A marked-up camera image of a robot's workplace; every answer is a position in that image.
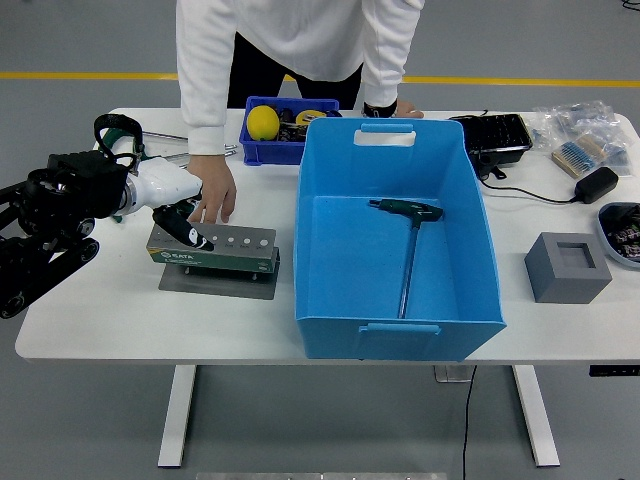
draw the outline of person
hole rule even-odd
[[[236,186],[224,157],[227,108],[275,97],[286,74],[303,98],[365,116],[421,118],[398,100],[424,0],[177,0],[181,109],[190,127],[188,170],[202,179],[192,221],[227,223]]]

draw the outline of blue tray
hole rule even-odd
[[[259,105],[273,105],[277,110],[290,108],[296,116],[304,110],[326,112],[338,110],[338,101],[329,99],[249,97],[245,109],[239,142],[244,147],[244,163],[246,165],[300,165],[305,142],[256,141],[247,131],[247,116],[252,108]]]

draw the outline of gray floor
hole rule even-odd
[[[174,2],[0,4],[0,72],[174,72]],[[408,75],[640,79],[640,13],[616,0],[433,0]],[[283,89],[295,95],[292,85]],[[640,128],[637,88],[403,85],[422,109],[529,110],[600,99]],[[172,81],[0,79],[2,185],[92,143],[113,108],[177,106]],[[169,366],[33,365],[0,323],[0,478],[194,479],[214,471],[438,471],[461,478],[466,385],[430,367],[206,367],[184,466],[155,467]],[[537,469],[508,367],[480,367],[468,478],[640,478],[640,383],[538,368],[562,462]]]

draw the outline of white sweatshirt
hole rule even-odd
[[[189,153],[224,152],[236,31],[311,80],[340,81],[364,62],[364,101],[396,100],[424,0],[178,0],[176,42]]]

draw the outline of white table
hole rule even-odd
[[[185,136],[178,109],[119,109],[144,130]],[[426,112],[444,119],[465,112]],[[230,111],[227,143],[237,144],[242,111]],[[640,140],[630,150],[640,172]],[[147,138],[150,154],[170,155],[185,145]],[[281,265],[271,301],[158,290],[163,265],[145,245],[153,221],[144,208],[121,224],[98,221],[92,235],[100,253],[47,293],[26,315],[16,351],[29,361],[119,362],[176,365],[160,466],[181,462],[196,365],[361,365],[357,360],[309,360],[294,319],[293,224],[298,167],[247,167],[242,149],[228,163],[238,187],[232,223],[273,228]],[[527,152],[502,185],[552,198],[573,196],[575,182],[547,155]],[[640,202],[640,181],[620,178],[617,188],[591,205],[551,205],[482,187],[496,251],[507,328],[473,352],[468,364],[513,365],[538,465],[558,465],[553,437],[532,365],[640,364],[640,272],[614,261],[613,276],[588,305],[538,304],[524,256],[540,232],[592,233],[598,209],[609,202]]]

